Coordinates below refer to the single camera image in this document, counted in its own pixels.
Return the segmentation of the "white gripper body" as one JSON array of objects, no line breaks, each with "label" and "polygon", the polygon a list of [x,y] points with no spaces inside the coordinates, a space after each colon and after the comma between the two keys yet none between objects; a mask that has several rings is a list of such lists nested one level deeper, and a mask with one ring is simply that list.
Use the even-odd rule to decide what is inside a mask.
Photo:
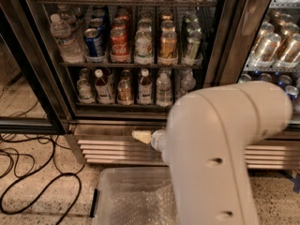
[{"label": "white gripper body", "polygon": [[166,148],[166,132],[163,129],[156,130],[151,136],[151,145],[159,152]]}]

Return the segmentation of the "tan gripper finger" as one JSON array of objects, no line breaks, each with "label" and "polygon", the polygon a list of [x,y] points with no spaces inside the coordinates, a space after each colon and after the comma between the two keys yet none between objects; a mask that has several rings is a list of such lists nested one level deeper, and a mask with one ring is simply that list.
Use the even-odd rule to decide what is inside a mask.
[{"label": "tan gripper finger", "polygon": [[132,137],[142,143],[151,142],[152,133],[149,130],[133,130]]}]

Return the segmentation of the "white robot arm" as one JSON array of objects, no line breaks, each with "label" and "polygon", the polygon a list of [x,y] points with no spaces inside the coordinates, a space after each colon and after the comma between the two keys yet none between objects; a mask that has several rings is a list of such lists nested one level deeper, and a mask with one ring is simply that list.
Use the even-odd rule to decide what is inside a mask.
[{"label": "white robot arm", "polygon": [[236,83],[180,97],[164,129],[132,137],[169,166],[180,225],[259,225],[245,150],[285,129],[292,115],[282,88]]}]

